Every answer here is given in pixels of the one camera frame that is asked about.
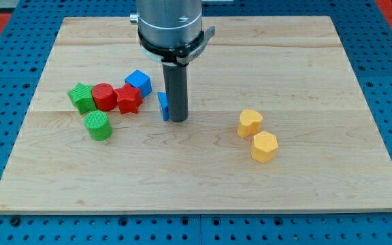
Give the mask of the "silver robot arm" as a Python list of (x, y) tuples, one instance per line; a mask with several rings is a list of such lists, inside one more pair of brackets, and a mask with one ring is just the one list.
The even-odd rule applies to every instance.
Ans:
[(205, 50), (216, 29), (203, 30), (201, 0), (137, 0), (129, 16), (150, 59), (185, 67)]

